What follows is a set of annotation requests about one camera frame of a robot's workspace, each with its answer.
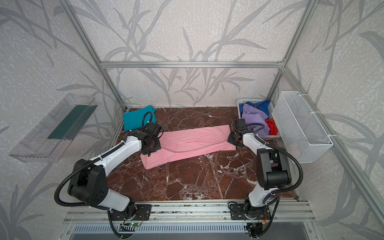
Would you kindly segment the clear acrylic wall shelf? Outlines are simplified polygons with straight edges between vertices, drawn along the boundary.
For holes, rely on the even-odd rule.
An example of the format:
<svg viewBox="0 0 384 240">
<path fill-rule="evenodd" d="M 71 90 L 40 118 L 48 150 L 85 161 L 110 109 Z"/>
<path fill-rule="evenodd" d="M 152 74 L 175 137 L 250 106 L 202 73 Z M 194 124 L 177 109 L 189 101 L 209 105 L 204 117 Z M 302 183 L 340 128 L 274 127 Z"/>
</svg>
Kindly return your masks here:
<svg viewBox="0 0 384 240">
<path fill-rule="evenodd" d="M 94 97 L 67 94 L 9 155 L 23 163 L 56 163 L 97 107 Z"/>
</svg>

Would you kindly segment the white plastic laundry basket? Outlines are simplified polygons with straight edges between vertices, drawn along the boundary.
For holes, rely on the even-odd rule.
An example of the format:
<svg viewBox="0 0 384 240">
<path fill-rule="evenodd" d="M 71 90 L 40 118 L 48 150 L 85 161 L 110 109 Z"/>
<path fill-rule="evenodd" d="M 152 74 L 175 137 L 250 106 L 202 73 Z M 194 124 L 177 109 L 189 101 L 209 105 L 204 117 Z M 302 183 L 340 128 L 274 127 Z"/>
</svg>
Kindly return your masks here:
<svg viewBox="0 0 384 240">
<path fill-rule="evenodd" d="M 271 101 L 263 99 L 238 99 L 239 119 L 245 120 L 249 130 L 258 131 L 265 140 L 279 138 L 280 132 L 273 119 L 274 106 Z"/>
</svg>

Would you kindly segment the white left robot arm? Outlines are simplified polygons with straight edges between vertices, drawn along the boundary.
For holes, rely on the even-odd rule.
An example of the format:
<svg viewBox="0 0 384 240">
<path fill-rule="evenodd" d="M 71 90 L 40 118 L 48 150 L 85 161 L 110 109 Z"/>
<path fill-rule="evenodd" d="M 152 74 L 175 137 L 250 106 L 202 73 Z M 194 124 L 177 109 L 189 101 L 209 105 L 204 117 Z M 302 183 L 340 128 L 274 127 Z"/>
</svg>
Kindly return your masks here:
<svg viewBox="0 0 384 240">
<path fill-rule="evenodd" d="M 77 161 L 74 166 L 77 173 L 69 180 L 68 194 L 87 206 L 107 208 L 125 218 L 134 216 L 137 212 L 135 200 L 110 189 L 107 176 L 135 153 L 150 155 L 160 150 L 161 131 L 160 125 L 147 123 L 137 130 L 128 131 L 119 144 L 105 153 L 88 161 Z"/>
</svg>

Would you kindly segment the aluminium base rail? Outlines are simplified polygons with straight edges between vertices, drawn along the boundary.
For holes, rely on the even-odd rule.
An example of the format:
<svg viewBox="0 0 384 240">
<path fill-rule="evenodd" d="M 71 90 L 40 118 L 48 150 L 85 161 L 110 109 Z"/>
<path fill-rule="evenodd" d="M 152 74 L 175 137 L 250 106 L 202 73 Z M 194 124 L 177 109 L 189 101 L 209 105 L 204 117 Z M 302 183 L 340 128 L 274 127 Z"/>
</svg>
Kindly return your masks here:
<svg viewBox="0 0 384 240">
<path fill-rule="evenodd" d="M 262 220 L 232 220 L 229 202 L 242 204 L 243 200 L 157 201 L 139 202 L 139 213 L 125 221 L 118 213 L 112 213 L 116 231 L 132 237 L 145 234 L 242 234 L 246 226 L 261 224 Z M 299 223 L 304 237 L 322 239 L 315 216 L 308 202 L 283 198 L 278 205 L 270 206 L 273 226 Z M 142 222 L 134 232 L 121 232 L 123 223 Z"/>
</svg>

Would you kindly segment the purple t-shirt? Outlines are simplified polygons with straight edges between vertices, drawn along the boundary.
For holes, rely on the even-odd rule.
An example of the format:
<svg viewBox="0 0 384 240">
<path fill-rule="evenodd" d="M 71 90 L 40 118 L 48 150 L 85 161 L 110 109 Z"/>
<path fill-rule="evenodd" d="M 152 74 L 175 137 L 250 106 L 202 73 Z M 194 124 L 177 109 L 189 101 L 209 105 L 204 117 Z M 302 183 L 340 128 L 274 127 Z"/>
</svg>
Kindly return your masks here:
<svg viewBox="0 0 384 240">
<path fill-rule="evenodd" d="M 242 119 L 246 121 L 249 130 L 257 131 L 260 137 L 269 135 L 269 128 L 265 120 L 269 117 L 261 110 L 244 104 Z"/>
</svg>

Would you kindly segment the pink t-shirt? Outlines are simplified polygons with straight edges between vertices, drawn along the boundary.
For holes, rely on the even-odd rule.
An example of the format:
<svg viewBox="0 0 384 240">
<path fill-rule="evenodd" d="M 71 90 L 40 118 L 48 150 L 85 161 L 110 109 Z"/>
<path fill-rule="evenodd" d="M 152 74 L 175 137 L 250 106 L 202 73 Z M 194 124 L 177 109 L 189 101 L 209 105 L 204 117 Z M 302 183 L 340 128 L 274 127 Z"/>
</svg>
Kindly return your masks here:
<svg viewBox="0 0 384 240">
<path fill-rule="evenodd" d="M 185 160 L 218 151 L 235 151 L 228 142 L 230 126 L 165 132 L 160 138 L 161 149 L 150 156 L 141 155 L 144 168 L 150 170 L 166 163 Z"/>
</svg>

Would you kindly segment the blue t-shirt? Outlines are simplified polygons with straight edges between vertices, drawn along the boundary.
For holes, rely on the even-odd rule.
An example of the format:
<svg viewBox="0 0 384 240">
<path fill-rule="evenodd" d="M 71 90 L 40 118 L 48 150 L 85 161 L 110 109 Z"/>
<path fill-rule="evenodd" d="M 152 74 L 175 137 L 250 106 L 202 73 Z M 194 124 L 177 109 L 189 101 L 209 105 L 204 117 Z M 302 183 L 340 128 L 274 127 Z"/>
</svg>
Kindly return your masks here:
<svg viewBox="0 0 384 240">
<path fill-rule="evenodd" d="M 271 115 L 273 111 L 273 104 L 269 100 L 259 101 L 258 99 L 249 99 L 249 100 L 239 99 L 239 102 L 238 102 L 239 118 L 242 117 L 244 104 L 248 104 L 249 106 L 252 106 L 254 108 L 261 110 L 268 117 Z"/>
</svg>

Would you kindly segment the red t-shirt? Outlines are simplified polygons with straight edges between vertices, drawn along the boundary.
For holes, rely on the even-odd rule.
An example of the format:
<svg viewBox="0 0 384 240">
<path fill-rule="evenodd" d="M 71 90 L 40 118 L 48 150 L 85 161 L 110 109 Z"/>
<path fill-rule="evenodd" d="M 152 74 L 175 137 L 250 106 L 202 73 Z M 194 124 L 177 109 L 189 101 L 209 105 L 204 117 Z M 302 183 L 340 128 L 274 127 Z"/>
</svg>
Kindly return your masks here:
<svg viewBox="0 0 384 240">
<path fill-rule="evenodd" d="M 268 128 L 270 129 L 269 130 L 269 135 L 270 136 L 276 136 L 279 131 L 278 131 L 278 127 L 276 125 L 276 122 L 274 119 L 267 119 L 265 120 L 266 124 L 268 125 Z"/>
</svg>

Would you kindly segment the folded teal t-shirt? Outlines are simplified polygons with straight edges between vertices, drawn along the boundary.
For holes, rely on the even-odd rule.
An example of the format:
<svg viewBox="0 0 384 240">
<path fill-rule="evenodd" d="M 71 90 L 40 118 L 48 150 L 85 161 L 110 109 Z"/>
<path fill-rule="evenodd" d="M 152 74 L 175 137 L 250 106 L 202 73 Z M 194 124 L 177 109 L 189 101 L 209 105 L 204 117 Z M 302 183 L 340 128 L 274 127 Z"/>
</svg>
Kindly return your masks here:
<svg viewBox="0 0 384 240">
<path fill-rule="evenodd" d="M 155 116 L 156 109 L 153 106 L 147 106 L 145 108 L 133 111 L 133 112 L 127 112 L 124 113 L 124 130 L 135 130 L 143 126 L 143 117 L 147 112 L 152 113 L 152 120 L 151 122 L 156 123 L 157 119 Z"/>
</svg>

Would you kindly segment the aluminium cage frame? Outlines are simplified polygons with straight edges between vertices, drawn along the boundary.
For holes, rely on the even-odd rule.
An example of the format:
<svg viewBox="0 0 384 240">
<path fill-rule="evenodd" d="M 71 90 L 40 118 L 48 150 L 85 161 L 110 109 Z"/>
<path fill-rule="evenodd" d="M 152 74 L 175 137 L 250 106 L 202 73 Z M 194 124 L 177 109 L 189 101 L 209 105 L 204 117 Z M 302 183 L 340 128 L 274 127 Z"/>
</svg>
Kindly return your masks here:
<svg viewBox="0 0 384 240">
<path fill-rule="evenodd" d="M 374 110 L 369 110 L 369 107 L 372 107 L 373 104 L 379 104 L 379 107 L 384 107 L 384 101 L 381 102 L 380 99 L 377 100 L 370 100 L 369 104 L 367 107 L 364 107 L 363 109 L 359 109 L 358 106 L 353 105 L 353 101 L 357 101 L 358 97 L 344 97 L 342 94 L 347 94 L 347 80 L 349 83 L 353 84 L 351 86 L 351 91 L 352 87 L 355 86 L 363 86 L 367 87 L 364 89 L 368 89 L 368 77 L 369 74 L 373 74 L 378 72 L 379 70 L 376 71 L 377 67 L 374 66 L 374 62 L 369 61 L 369 65 L 363 65 L 363 60 L 368 60 L 367 58 L 361 59 L 359 56 L 355 56 L 357 53 L 360 54 L 360 50 L 358 47 L 343 47 L 347 45 L 341 46 L 343 49 L 342 50 L 348 50 L 347 53 L 351 53 L 352 55 L 349 57 L 346 55 L 345 57 L 350 58 L 351 61 L 347 60 L 342 60 L 341 55 L 338 55 L 338 42 L 343 43 L 343 38 L 345 36 L 348 36 L 350 34 L 354 34 L 358 29 L 360 28 L 359 26 L 365 26 L 365 23 L 369 23 L 370 18 L 374 17 L 378 14 L 380 17 L 384 17 L 384 1 L 380 1 L 380 3 L 377 2 L 372 2 L 368 1 L 371 4 L 370 6 L 365 6 L 365 3 L 359 3 L 359 7 L 357 9 L 356 6 L 357 4 L 354 4 L 353 1 L 351 2 L 351 10 L 356 9 L 357 10 L 362 10 L 362 16 L 361 19 L 359 17 L 359 21 L 357 19 L 357 15 L 353 16 L 353 20 L 351 19 L 351 24 L 348 22 L 348 29 L 345 29 L 344 32 L 337 34 L 335 32 L 333 37 L 333 40 L 335 40 L 332 44 L 329 44 L 329 46 L 326 46 L 327 48 L 329 47 L 329 50 L 322 50 L 322 56 L 325 56 L 326 53 L 325 51 L 333 51 L 332 53 L 329 52 L 329 60 L 327 60 L 327 71 L 330 70 L 329 72 L 324 72 L 324 80 L 322 80 L 322 84 L 325 83 L 327 85 L 327 81 L 329 79 L 329 74 L 332 75 L 333 70 L 337 70 L 337 72 L 342 72 L 341 74 L 338 74 L 336 77 L 341 77 L 340 81 L 338 80 L 337 83 L 342 83 L 343 86 L 336 86 L 330 85 L 332 87 L 331 89 L 327 90 L 327 86 L 325 87 L 320 87 L 319 84 L 319 91 L 313 90 L 313 96 L 311 95 L 311 91 L 308 92 L 304 89 L 303 83 L 299 83 L 299 72 L 300 72 L 300 63 L 297 69 L 297 74 L 298 77 L 296 78 L 296 75 L 291 71 L 289 68 L 290 61 L 292 62 L 292 56 L 294 57 L 294 60 L 314 60 L 315 57 L 319 57 L 320 55 L 313 55 L 311 56 L 310 52 L 302 52 L 302 49 L 305 47 L 301 46 L 302 42 L 302 37 L 309 33 L 308 28 L 313 29 L 311 25 L 314 25 L 315 22 L 319 23 L 319 19 L 316 20 L 315 17 L 323 18 L 323 16 L 326 17 L 325 12 L 324 14 L 321 14 L 319 16 L 316 16 L 317 14 L 317 9 L 325 9 L 325 7 L 319 7 L 320 2 L 322 1 L 304 1 L 304 6 L 305 6 L 305 11 L 304 15 L 302 17 L 302 20 L 299 24 L 299 27 L 294 34 L 294 38 L 292 41 L 292 44 L 290 45 L 290 48 L 288 50 L 288 53 L 281 62 L 277 63 L 272 63 L 272 62 L 238 62 L 238 61 L 232 61 L 232 62 L 202 62 L 202 61 L 187 61 L 187 62 L 169 62 L 169 61 L 157 61 L 157 62 L 127 62 L 127 61 L 120 61 L 120 62 L 105 62 L 108 68 L 173 68 L 173 69 L 207 69 L 207 68 L 224 68 L 225 70 L 229 70 L 230 68 L 277 68 L 280 67 L 279 69 L 279 75 L 284 76 L 286 78 L 286 81 L 291 85 L 293 90 L 296 92 L 290 92 L 290 93 L 296 93 L 296 96 L 299 100 L 301 100 L 302 103 L 296 104 L 297 107 L 304 105 L 310 113 L 306 113 L 307 116 L 304 117 L 312 117 L 313 119 L 319 121 L 319 123 L 315 124 L 320 127 L 320 129 L 324 132 L 324 134 L 329 134 L 326 138 L 329 140 L 333 141 L 333 147 L 330 148 L 332 149 L 332 153 L 335 155 L 335 157 L 332 158 L 327 158 L 330 160 L 324 160 L 327 157 L 326 155 L 323 155 L 325 157 L 320 157 L 320 160 L 318 162 L 324 162 L 328 161 L 331 164 L 332 160 L 332 166 L 328 166 L 325 168 L 324 166 L 320 166 L 322 168 L 316 169 L 315 167 L 319 164 L 317 162 L 312 163 L 310 165 L 311 169 L 307 170 L 305 172 L 305 177 L 304 177 L 304 182 L 302 185 L 302 188 L 307 186 L 308 187 L 308 193 L 315 194 L 317 192 L 322 192 L 325 193 L 325 189 L 320 191 L 320 183 L 315 183 L 311 182 L 310 180 L 314 180 L 314 177 L 321 177 L 319 181 L 326 181 L 328 185 L 324 185 L 327 189 L 333 189 L 334 185 L 336 184 L 336 177 L 340 177 L 341 175 L 337 176 L 332 176 L 335 178 L 331 178 L 331 175 L 326 176 L 325 171 L 326 170 L 335 170 L 337 169 L 337 166 L 343 166 L 343 179 L 341 179 L 340 186 L 338 188 L 338 197 L 336 198 L 336 195 L 334 196 L 335 198 L 333 199 L 327 199 L 322 201 L 321 204 L 326 204 L 329 203 L 328 205 L 324 205 L 324 209 L 322 209 L 322 213 L 326 212 L 325 210 L 333 210 L 332 215 L 329 215 L 326 219 L 324 220 L 318 220 L 318 224 L 320 226 L 323 226 L 323 234 L 326 236 L 326 240 L 338 240 L 339 238 L 342 239 L 342 237 L 346 237 L 346 240 L 352 240 L 352 237 L 356 237 L 358 240 L 363 240 L 363 239 L 371 239 L 372 240 L 378 239 L 378 240 L 383 240 L 384 237 L 380 237 L 380 234 L 374 233 L 374 230 L 371 228 L 368 228 L 367 226 L 369 224 L 369 216 L 370 214 L 375 214 L 376 218 L 378 218 L 378 222 L 381 223 L 384 229 L 384 198 L 382 198 L 380 191 L 376 188 L 376 186 L 372 183 L 370 180 L 370 176 L 368 174 L 371 174 L 372 171 L 370 170 L 370 167 L 372 166 L 372 170 L 375 170 L 375 166 L 377 163 L 382 163 L 380 155 L 380 151 L 382 150 L 384 146 L 384 113 L 379 114 L 380 117 L 380 126 L 378 125 L 378 129 L 371 129 L 369 126 L 367 126 L 365 123 L 361 123 L 358 120 L 355 120 L 352 117 L 359 117 L 359 114 L 363 112 L 363 110 L 367 110 L 368 113 L 365 116 L 368 117 L 374 117 Z M 383 77 L 384 79 L 384 72 L 379 73 L 379 77 Z M 324 111 L 320 111 L 322 109 L 319 109 L 318 106 L 318 97 L 319 101 L 321 101 L 321 97 L 324 96 L 324 88 L 326 89 L 325 91 L 325 96 L 329 97 L 331 100 L 328 101 L 330 104 L 333 106 L 339 106 L 338 104 L 348 104 L 348 106 L 343 106 L 343 111 L 345 112 L 346 110 L 353 110 L 353 111 L 358 111 L 359 113 L 354 116 L 344 116 L 343 114 L 338 113 L 324 113 Z M 354 133 L 357 134 L 359 132 L 359 136 L 356 137 L 361 137 L 360 140 L 358 139 L 353 139 L 353 138 L 347 138 L 348 136 L 342 135 L 340 131 L 336 131 L 331 123 L 328 121 L 330 120 L 331 122 L 335 122 L 340 124 L 341 127 L 343 127 L 344 130 L 353 130 Z M 365 147 L 372 147 L 372 148 L 367 148 L 367 153 L 364 153 L 367 157 L 367 160 L 365 162 L 365 166 L 367 166 L 367 172 L 366 169 L 362 169 L 360 164 L 355 161 L 354 157 L 351 155 L 349 152 L 349 149 L 352 149 L 352 147 L 359 147 L 359 148 L 365 148 Z M 355 212 L 357 211 L 356 209 L 362 208 L 363 205 L 359 204 L 359 199 L 362 198 L 363 202 L 366 203 L 367 205 L 367 211 L 365 214 L 367 214 L 367 218 L 363 218 L 363 215 L 354 215 Z"/>
</svg>

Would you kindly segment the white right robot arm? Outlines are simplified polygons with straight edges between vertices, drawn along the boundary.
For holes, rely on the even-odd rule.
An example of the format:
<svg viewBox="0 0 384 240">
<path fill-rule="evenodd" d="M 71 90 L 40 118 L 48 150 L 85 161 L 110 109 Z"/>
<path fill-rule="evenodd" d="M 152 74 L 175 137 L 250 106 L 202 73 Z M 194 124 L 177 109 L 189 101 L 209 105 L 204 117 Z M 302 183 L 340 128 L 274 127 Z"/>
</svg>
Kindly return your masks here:
<svg viewBox="0 0 384 240">
<path fill-rule="evenodd" d="M 268 146 L 263 139 L 248 129 L 244 119 L 234 121 L 235 130 L 228 142 L 237 147 L 247 147 L 256 155 L 257 184 L 242 204 L 229 202 L 232 220 L 262 220 L 266 223 L 272 217 L 270 205 L 273 191 L 291 184 L 289 160 L 282 152 Z"/>
</svg>

